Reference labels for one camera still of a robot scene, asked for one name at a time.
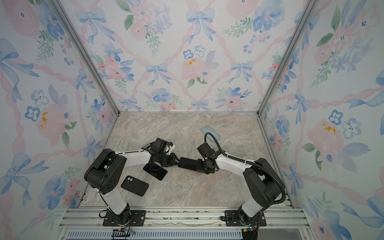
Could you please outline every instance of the blue bow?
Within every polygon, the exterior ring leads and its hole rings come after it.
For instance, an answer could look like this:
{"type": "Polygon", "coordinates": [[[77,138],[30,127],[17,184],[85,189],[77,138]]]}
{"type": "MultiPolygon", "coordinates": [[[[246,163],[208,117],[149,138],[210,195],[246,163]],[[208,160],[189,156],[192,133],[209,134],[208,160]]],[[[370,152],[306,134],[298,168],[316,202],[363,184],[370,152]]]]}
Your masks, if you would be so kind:
{"type": "Polygon", "coordinates": [[[81,22],[81,23],[86,23],[87,21],[89,21],[89,25],[91,26],[91,30],[92,30],[92,35],[88,37],[88,40],[87,42],[89,43],[92,43],[93,44],[93,37],[97,35],[97,27],[96,25],[100,28],[100,30],[105,34],[107,35],[107,37],[109,37],[110,39],[112,39],[113,41],[115,40],[111,34],[114,34],[115,32],[114,31],[111,31],[109,29],[106,29],[105,27],[103,27],[100,23],[96,22],[96,21],[99,21],[99,22],[102,22],[102,23],[105,23],[106,20],[105,20],[105,15],[104,15],[104,12],[103,10],[101,10],[100,8],[95,8],[93,10],[93,12],[84,12],[84,11],[76,11],[75,12],[75,15],[77,17],[77,19],[81,22]]]}
{"type": "Polygon", "coordinates": [[[0,39],[0,67],[15,84],[15,86],[12,89],[12,100],[14,103],[16,102],[16,99],[23,100],[20,95],[19,89],[17,88],[17,84],[19,83],[19,77],[11,67],[5,65],[4,63],[2,63],[2,61],[4,60],[10,66],[16,68],[19,71],[22,71],[23,73],[26,73],[28,75],[35,76],[35,77],[40,77],[38,74],[31,71],[33,69],[33,64],[29,64],[29,65],[18,64],[10,60],[7,60],[12,58],[18,58],[18,57],[19,57],[19,54],[16,52],[12,44],[8,42],[7,39],[4,39],[4,38],[0,39]]]}
{"type": "Polygon", "coordinates": [[[84,90],[84,104],[87,104],[88,103],[88,100],[87,100],[87,88],[85,87],[85,85],[87,85],[88,87],[90,88],[95,88],[92,83],[93,81],[84,81],[84,79],[87,78],[87,75],[85,74],[85,71],[84,69],[80,68],[80,71],[79,71],[79,75],[77,76],[77,78],[75,78],[73,80],[73,86],[76,88],[76,89],[79,89],[79,87],[81,86],[81,88],[84,90]]]}
{"type": "Polygon", "coordinates": [[[249,79],[250,77],[252,77],[251,75],[249,75],[245,70],[251,70],[253,68],[253,61],[249,61],[247,63],[232,63],[231,65],[231,69],[232,70],[236,70],[237,69],[237,73],[236,73],[236,76],[234,78],[231,78],[227,81],[227,83],[231,83],[235,78],[238,78],[240,77],[240,74],[241,74],[241,71],[243,69],[243,76],[245,78],[245,80],[247,82],[249,82],[249,79]]]}
{"type": "Polygon", "coordinates": [[[193,35],[190,35],[185,42],[189,42],[189,44],[191,44],[193,37],[200,33],[201,25],[203,25],[205,34],[208,36],[209,39],[211,39],[211,41],[213,41],[211,34],[215,34],[216,32],[210,29],[204,21],[211,23],[213,22],[214,17],[215,17],[215,10],[213,8],[207,8],[204,12],[197,12],[195,10],[188,11],[187,21],[189,23],[193,23],[194,21],[196,21],[196,27],[195,27],[195,33],[193,35]]]}
{"type": "Polygon", "coordinates": [[[164,79],[164,81],[166,81],[168,84],[170,84],[170,82],[168,80],[170,80],[171,78],[167,77],[166,75],[164,75],[162,73],[162,72],[165,72],[165,73],[168,72],[168,67],[165,63],[162,63],[159,66],[147,65],[147,66],[145,66],[145,70],[147,70],[147,72],[149,72],[149,73],[153,72],[153,74],[155,76],[155,78],[152,81],[150,81],[148,83],[148,85],[153,86],[154,82],[159,79],[159,74],[164,79]]]}
{"type": "Polygon", "coordinates": [[[136,106],[137,104],[137,99],[136,98],[130,98],[130,99],[119,99],[119,102],[122,104],[127,104],[127,109],[124,111],[128,111],[133,107],[134,109],[138,110],[139,112],[141,111],[141,107],[136,106]]]}
{"type": "Polygon", "coordinates": [[[102,145],[100,145],[100,141],[98,141],[95,145],[93,145],[95,142],[96,142],[95,138],[91,135],[89,137],[89,144],[83,153],[84,157],[88,157],[89,154],[91,153],[93,155],[93,160],[95,160],[96,153],[94,149],[102,147],[102,145]]]}
{"type": "MultiPolygon", "coordinates": [[[[382,70],[379,75],[376,77],[376,83],[378,85],[384,86],[384,70],[382,70]]],[[[372,98],[371,100],[365,102],[361,99],[351,99],[348,101],[351,103],[349,108],[354,108],[363,104],[366,104],[370,107],[376,107],[384,103],[384,91],[376,95],[376,97],[372,98]]],[[[381,118],[381,127],[380,127],[380,135],[384,134],[384,115],[381,118]]]]}
{"type": "Polygon", "coordinates": [[[25,206],[27,200],[32,200],[28,192],[29,179],[24,176],[16,176],[16,174],[30,174],[37,173],[48,169],[49,167],[43,167],[44,160],[35,166],[22,170],[31,162],[31,158],[25,153],[18,153],[12,160],[12,168],[10,168],[4,177],[0,177],[0,194],[5,194],[9,188],[11,188],[12,180],[17,184],[25,188],[23,195],[23,205],[25,206]]]}
{"type": "Polygon", "coordinates": [[[289,109],[296,110],[296,108],[298,108],[297,114],[296,114],[296,125],[297,125],[297,121],[301,122],[301,107],[303,107],[304,112],[307,111],[311,107],[311,101],[306,100],[303,97],[303,94],[300,90],[296,91],[295,98],[298,101],[296,102],[296,104],[293,107],[291,107],[291,106],[285,106],[285,107],[286,107],[286,111],[288,111],[289,109]]]}
{"type": "Polygon", "coordinates": [[[206,112],[209,111],[209,109],[205,107],[208,106],[208,103],[209,101],[206,99],[203,101],[192,101],[191,105],[196,106],[196,112],[200,110],[200,107],[203,109],[204,112],[206,112]]]}

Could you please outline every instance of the blue flower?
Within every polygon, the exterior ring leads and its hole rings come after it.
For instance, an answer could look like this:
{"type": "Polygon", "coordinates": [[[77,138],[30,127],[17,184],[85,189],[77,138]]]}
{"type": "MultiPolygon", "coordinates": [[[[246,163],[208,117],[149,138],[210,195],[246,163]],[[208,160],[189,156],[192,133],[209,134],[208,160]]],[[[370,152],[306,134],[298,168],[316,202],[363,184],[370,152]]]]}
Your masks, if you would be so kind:
{"type": "Polygon", "coordinates": [[[40,109],[38,107],[31,107],[28,106],[26,108],[25,117],[28,119],[31,119],[32,121],[36,122],[40,115],[40,109]]]}
{"type": "Polygon", "coordinates": [[[254,30],[264,29],[268,31],[272,27],[277,27],[280,21],[284,19],[284,9],[281,0],[265,1],[263,6],[255,10],[254,30]]]}
{"type": "MultiPolygon", "coordinates": [[[[377,213],[378,216],[374,217],[361,217],[358,215],[358,213],[353,210],[350,206],[348,206],[345,203],[341,203],[344,206],[343,212],[352,214],[354,216],[357,216],[360,218],[360,220],[367,226],[372,228],[379,228],[383,226],[384,224],[384,202],[379,197],[371,197],[368,199],[368,206],[377,213]]],[[[381,240],[384,237],[384,230],[381,231],[379,236],[377,237],[377,240],[381,240]]]]}
{"type": "Polygon", "coordinates": [[[155,89],[152,92],[152,96],[153,100],[157,103],[159,103],[160,101],[166,103],[171,99],[171,94],[165,88],[155,89]]]}
{"type": "Polygon", "coordinates": [[[238,93],[240,91],[240,88],[235,88],[232,90],[232,88],[228,88],[227,91],[225,92],[225,95],[227,97],[237,97],[237,96],[240,96],[240,93],[238,93]]]}
{"type": "Polygon", "coordinates": [[[355,71],[356,66],[355,63],[358,63],[361,61],[361,58],[359,58],[360,52],[357,52],[353,55],[351,61],[347,61],[346,64],[348,65],[347,73],[349,73],[350,70],[355,71]]]}
{"type": "MultiPolygon", "coordinates": [[[[316,205],[309,198],[307,198],[307,201],[310,206],[310,209],[303,204],[303,209],[305,210],[305,212],[311,217],[319,217],[319,212],[316,209],[316,205]]],[[[325,218],[324,223],[328,225],[329,229],[332,231],[333,235],[335,236],[335,239],[342,240],[343,239],[342,237],[348,240],[352,239],[352,236],[349,233],[349,231],[340,224],[340,215],[338,214],[338,212],[326,209],[323,212],[323,218],[325,218]]]]}
{"type": "Polygon", "coordinates": [[[353,138],[353,135],[360,135],[361,123],[354,118],[350,118],[348,122],[343,122],[341,127],[344,129],[343,135],[346,139],[353,138]]]}
{"type": "Polygon", "coordinates": [[[373,38],[370,38],[368,40],[368,42],[364,45],[361,45],[360,46],[360,49],[361,49],[361,56],[365,57],[365,55],[367,54],[367,52],[371,51],[373,49],[373,47],[371,47],[371,43],[373,41],[373,38]]]}
{"type": "Polygon", "coordinates": [[[351,56],[348,56],[347,57],[347,54],[344,54],[344,56],[341,58],[341,57],[337,57],[337,56],[335,56],[334,57],[334,59],[337,59],[338,60],[338,62],[337,63],[334,63],[333,64],[333,68],[336,68],[336,73],[338,73],[339,71],[340,71],[340,69],[341,70],[345,70],[345,66],[344,66],[344,64],[346,64],[347,62],[349,62],[349,58],[350,58],[351,56]]]}
{"type": "Polygon", "coordinates": [[[47,96],[44,96],[43,90],[34,90],[31,94],[31,99],[35,101],[36,106],[47,105],[49,100],[47,96]]]}
{"type": "Polygon", "coordinates": [[[119,57],[119,54],[122,53],[122,50],[120,48],[115,49],[115,46],[113,46],[111,42],[108,42],[108,45],[103,43],[103,47],[104,47],[104,52],[108,57],[111,57],[113,54],[115,56],[115,60],[120,62],[121,59],[119,57]]]}
{"type": "Polygon", "coordinates": [[[162,13],[162,12],[160,11],[160,7],[154,6],[154,7],[153,7],[153,12],[155,13],[155,14],[154,14],[155,17],[160,18],[160,14],[162,13]]]}
{"type": "Polygon", "coordinates": [[[343,117],[342,112],[338,112],[336,109],[332,111],[331,115],[329,116],[329,120],[335,124],[336,126],[341,124],[341,118],[343,117]]]}
{"type": "Polygon", "coordinates": [[[184,51],[183,54],[184,54],[184,59],[193,58],[193,53],[191,52],[191,49],[184,51]]]}
{"type": "Polygon", "coordinates": [[[64,29],[61,27],[56,15],[46,1],[36,5],[39,20],[47,28],[49,34],[56,40],[62,39],[64,29]]]}
{"type": "Polygon", "coordinates": [[[170,10],[170,8],[168,8],[167,5],[165,3],[163,3],[162,12],[165,13],[166,15],[170,15],[169,10],[170,10]]]}
{"type": "Polygon", "coordinates": [[[155,24],[155,32],[156,33],[161,33],[161,34],[164,34],[164,30],[165,30],[165,28],[164,28],[164,24],[163,24],[163,21],[159,21],[159,20],[156,20],[156,24],[155,24]]]}
{"type": "Polygon", "coordinates": [[[285,115],[280,115],[279,120],[276,122],[276,128],[279,131],[279,135],[283,138],[288,137],[290,124],[289,120],[285,115]]]}
{"type": "Polygon", "coordinates": [[[56,208],[65,194],[66,185],[67,179],[64,175],[56,175],[51,178],[39,195],[39,208],[49,210],[56,208]]]}
{"type": "Polygon", "coordinates": [[[172,23],[169,22],[170,21],[170,17],[167,17],[167,16],[163,15],[163,20],[164,20],[165,26],[168,29],[170,29],[170,27],[173,25],[172,23]]]}
{"type": "Polygon", "coordinates": [[[293,163],[291,163],[289,165],[289,169],[291,170],[291,174],[287,175],[284,171],[283,172],[283,175],[286,176],[289,180],[292,180],[292,186],[291,186],[291,194],[293,195],[296,195],[296,186],[298,189],[301,189],[304,187],[304,182],[303,180],[299,177],[299,175],[297,174],[296,172],[296,167],[294,166],[293,163]]]}

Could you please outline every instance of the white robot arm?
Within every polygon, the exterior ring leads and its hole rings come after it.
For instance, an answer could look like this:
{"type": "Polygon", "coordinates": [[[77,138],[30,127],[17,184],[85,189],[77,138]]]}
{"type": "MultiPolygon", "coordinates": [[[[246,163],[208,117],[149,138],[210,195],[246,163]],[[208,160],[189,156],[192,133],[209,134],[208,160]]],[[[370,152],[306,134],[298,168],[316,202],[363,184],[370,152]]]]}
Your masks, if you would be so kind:
{"type": "MultiPolygon", "coordinates": [[[[281,203],[285,200],[285,186],[276,172],[265,159],[245,160],[224,152],[220,145],[218,151],[214,151],[205,142],[197,149],[203,159],[196,162],[197,172],[214,173],[215,168],[224,169],[245,178],[252,197],[249,198],[239,208],[238,216],[240,222],[247,226],[255,223],[255,217],[259,212],[267,209],[271,204],[281,203]]],[[[84,175],[84,179],[91,187],[99,190],[99,195],[106,203],[107,212],[112,215],[115,222],[121,226],[128,223],[130,219],[129,205],[121,196],[117,183],[120,179],[122,170],[138,164],[154,164],[158,162],[161,167],[170,167],[182,163],[171,153],[174,145],[158,138],[150,144],[149,148],[142,148],[131,152],[114,152],[104,149],[89,167],[84,175]]]]}

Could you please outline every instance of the green leaf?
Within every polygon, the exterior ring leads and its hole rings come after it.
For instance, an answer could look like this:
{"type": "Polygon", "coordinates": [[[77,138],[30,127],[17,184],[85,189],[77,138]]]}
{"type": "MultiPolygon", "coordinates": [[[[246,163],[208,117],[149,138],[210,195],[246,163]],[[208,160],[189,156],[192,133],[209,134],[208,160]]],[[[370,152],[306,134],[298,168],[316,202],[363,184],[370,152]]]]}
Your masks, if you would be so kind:
{"type": "Polygon", "coordinates": [[[322,161],[317,161],[317,158],[319,156],[321,156],[321,152],[320,151],[316,151],[316,153],[314,154],[314,161],[316,162],[317,168],[320,169],[320,171],[321,171],[321,163],[322,163],[322,161]]]}
{"type": "Polygon", "coordinates": [[[64,145],[67,147],[67,149],[69,149],[70,148],[70,136],[68,135],[68,133],[64,132],[61,135],[61,139],[62,139],[64,145]]]}
{"type": "Polygon", "coordinates": [[[331,40],[331,38],[332,38],[333,36],[334,36],[333,33],[329,33],[329,34],[323,36],[323,37],[320,39],[320,41],[317,43],[316,47],[328,43],[328,42],[331,40]]]}
{"type": "Polygon", "coordinates": [[[125,30],[128,30],[132,26],[133,23],[134,23],[133,15],[128,15],[126,17],[126,19],[124,20],[125,30]]]}
{"type": "Polygon", "coordinates": [[[341,13],[339,6],[336,6],[335,12],[333,13],[333,18],[331,21],[331,28],[333,29],[334,32],[336,32],[337,27],[340,24],[340,19],[341,19],[341,13]]]}
{"type": "Polygon", "coordinates": [[[193,84],[195,84],[195,80],[194,79],[190,79],[187,83],[187,88],[193,86],[193,84]]]}
{"type": "Polygon", "coordinates": [[[67,129],[67,130],[71,130],[72,128],[74,128],[74,127],[76,127],[76,123],[77,122],[71,122],[71,127],[70,126],[68,126],[68,124],[65,124],[65,129],[67,129]]]}
{"type": "Polygon", "coordinates": [[[302,145],[301,148],[307,152],[313,152],[314,151],[314,145],[310,142],[302,145]]]}
{"type": "Polygon", "coordinates": [[[115,0],[115,2],[119,5],[119,7],[126,12],[132,12],[131,8],[129,7],[128,3],[124,0],[115,0]]]}
{"type": "Polygon", "coordinates": [[[98,55],[90,55],[90,57],[94,58],[98,63],[104,63],[103,59],[100,58],[98,55]]]}

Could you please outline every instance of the wire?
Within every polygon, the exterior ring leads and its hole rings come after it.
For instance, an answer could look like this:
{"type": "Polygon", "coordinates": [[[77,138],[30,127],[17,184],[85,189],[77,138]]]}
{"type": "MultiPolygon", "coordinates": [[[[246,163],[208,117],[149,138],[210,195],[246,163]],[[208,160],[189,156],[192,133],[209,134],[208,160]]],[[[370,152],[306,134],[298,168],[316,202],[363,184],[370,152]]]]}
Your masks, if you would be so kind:
{"type": "Polygon", "coordinates": [[[218,147],[220,153],[223,154],[223,155],[226,157],[227,154],[221,149],[220,144],[217,142],[215,136],[214,136],[212,133],[207,132],[207,133],[204,135],[204,142],[207,142],[207,135],[210,135],[210,136],[214,139],[214,141],[215,141],[215,143],[216,143],[216,145],[217,145],[217,147],[218,147]]]}

